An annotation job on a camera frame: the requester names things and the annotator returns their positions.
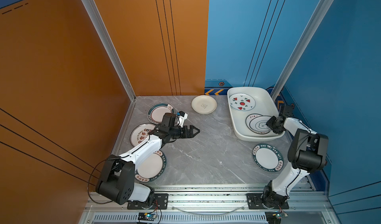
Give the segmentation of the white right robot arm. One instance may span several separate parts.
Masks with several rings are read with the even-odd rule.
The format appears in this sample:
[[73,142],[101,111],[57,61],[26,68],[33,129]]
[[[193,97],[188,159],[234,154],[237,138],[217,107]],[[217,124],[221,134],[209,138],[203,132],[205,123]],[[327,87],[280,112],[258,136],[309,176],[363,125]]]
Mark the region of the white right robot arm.
[[265,186],[262,204],[278,208],[287,202],[290,191],[304,177],[322,170],[326,164],[328,136],[319,134],[293,116],[293,108],[284,105],[279,115],[267,121],[267,126],[276,134],[288,131],[293,140],[288,150],[288,163],[280,175]]

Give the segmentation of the watermelon pattern plate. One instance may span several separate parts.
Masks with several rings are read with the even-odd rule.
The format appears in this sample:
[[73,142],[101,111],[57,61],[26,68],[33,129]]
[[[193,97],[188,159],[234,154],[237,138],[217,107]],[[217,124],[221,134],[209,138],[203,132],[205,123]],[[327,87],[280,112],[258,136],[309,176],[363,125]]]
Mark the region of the watermelon pattern plate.
[[243,93],[237,93],[229,96],[230,107],[237,111],[249,111],[256,107],[256,100]]

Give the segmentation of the green clover outline plate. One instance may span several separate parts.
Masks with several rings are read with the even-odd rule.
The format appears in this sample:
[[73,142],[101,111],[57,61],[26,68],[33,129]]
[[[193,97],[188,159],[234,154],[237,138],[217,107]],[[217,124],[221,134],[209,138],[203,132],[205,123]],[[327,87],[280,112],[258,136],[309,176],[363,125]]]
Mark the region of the green clover outline plate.
[[268,134],[272,131],[267,125],[270,118],[270,116],[261,116],[253,119],[250,123],[250,126],[252,127],[251,131],[259,135]]

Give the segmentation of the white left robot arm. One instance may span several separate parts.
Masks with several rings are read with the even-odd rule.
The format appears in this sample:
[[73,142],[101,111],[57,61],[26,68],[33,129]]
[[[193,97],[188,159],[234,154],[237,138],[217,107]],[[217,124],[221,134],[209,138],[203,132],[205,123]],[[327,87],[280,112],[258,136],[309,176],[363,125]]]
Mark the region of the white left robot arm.
[[123,205],[127,202],[140,202],[146,207],[154,204],[154,188],[136,183],[135,172],[152,154],[166,144],[178,139],[191,139],[200,133],[193,125],[184,125],[188,115],[183,111],[166,113],[162,122],[147,133],[143,142],[131,150],[116,156],[110,155],[103,163],[96,185],[96,193]]

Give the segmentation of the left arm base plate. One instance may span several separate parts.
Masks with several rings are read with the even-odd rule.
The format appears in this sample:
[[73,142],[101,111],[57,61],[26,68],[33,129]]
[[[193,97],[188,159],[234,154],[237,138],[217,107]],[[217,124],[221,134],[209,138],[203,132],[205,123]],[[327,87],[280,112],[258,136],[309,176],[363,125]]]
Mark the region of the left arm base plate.
[[142,203],[139,201],[129,201],[127,205],[128,210],[166,210],[168,207],[168,193],[155,193],[152,204]]

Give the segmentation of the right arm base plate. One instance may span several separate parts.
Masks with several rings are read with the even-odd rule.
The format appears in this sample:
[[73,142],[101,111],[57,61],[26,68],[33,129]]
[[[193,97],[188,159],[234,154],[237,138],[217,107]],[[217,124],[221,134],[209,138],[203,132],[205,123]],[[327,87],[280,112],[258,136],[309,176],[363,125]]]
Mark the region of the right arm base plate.
[[288,202],[286,201],[284,204],[282,204],[280,207],[274,206],[274,207],[267,207],[262,202],[262,194],[260,193],[248,193],[246,194],[247,198],[247,204],[250,210],[276,210],[276,209],[283,209],[288,210],[290,207],[288,205]]

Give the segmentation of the red chinese characters plate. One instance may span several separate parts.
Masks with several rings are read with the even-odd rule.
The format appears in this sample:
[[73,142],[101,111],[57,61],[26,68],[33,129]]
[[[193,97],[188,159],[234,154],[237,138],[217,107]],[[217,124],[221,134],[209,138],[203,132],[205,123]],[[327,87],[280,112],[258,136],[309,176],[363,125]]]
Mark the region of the red chinese characters plate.
[[149,132],[155,128],[154,124],[146,123],[137,126],[130,135],[130,143],[133,147],[144,143],[148,139]]

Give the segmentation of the orange sunburst plate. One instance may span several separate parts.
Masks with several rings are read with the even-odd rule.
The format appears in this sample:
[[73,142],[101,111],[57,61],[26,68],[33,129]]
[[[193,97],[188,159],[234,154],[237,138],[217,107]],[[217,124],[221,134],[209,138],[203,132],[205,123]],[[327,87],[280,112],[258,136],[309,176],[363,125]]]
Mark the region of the orange sunburst plate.
[[252,127],[250,126],[250,123],[253,119],[257,118],[257,117],[261,117],[262,115],[261,114],[257,114],[257,113],[253,113],[253,114],[250,114],[246,117],[246,120],[245,120],[245,123],[246,123],[246,126],[252,130]]

